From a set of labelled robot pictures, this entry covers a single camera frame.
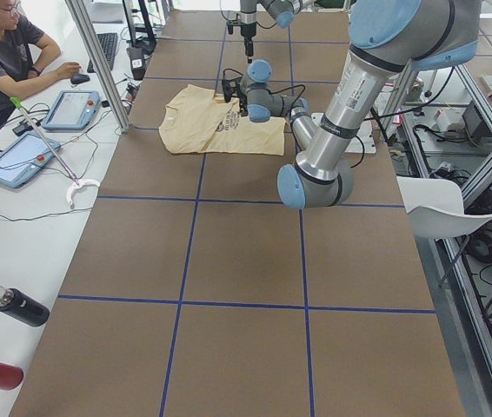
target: glasses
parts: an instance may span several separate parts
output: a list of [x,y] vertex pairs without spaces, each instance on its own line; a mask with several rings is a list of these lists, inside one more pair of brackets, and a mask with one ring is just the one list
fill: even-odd
[[20,7],[20,2],[15,3],[10,9],[4,9],[0,7],[0,10],[8,11],[10,13],[10,17],[14,17],[15,13],[20,14],[18,8]]

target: black keyboard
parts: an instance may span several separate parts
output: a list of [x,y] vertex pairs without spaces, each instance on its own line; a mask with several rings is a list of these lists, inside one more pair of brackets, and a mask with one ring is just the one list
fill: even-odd
[[[113,70],[113,65],[115,65],[116,42],[118,41],[118,34],[115,32],[97,33],[97,39],[99,39],[99,43],[101,44],[103,53],[107,58],[107,62],[109,63],[109,68]],[[91,60],[88,63],[88,72],[95,72]]]

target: man's hand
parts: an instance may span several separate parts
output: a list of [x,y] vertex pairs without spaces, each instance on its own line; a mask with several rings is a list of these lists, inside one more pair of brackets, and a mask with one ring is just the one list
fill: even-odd
[[55,69],[54,72],[57,74],[59,80],[64,80],[71,78],[73,75],[80,72],[81,69],[82,67],[79,63],[64,63]]

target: blue tablet device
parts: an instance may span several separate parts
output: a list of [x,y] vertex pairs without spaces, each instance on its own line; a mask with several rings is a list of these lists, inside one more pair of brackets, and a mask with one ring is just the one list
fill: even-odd
[[83,130],[100,105],[97,91],[61,91],[41,125],[49,131]]
[[[54,149],[61,144],[53,139],[49,143]],[[10,189],[23,186],[31,180],[53,157],[41,137],[33,131],[16,139],[0,155],[0,184]]]

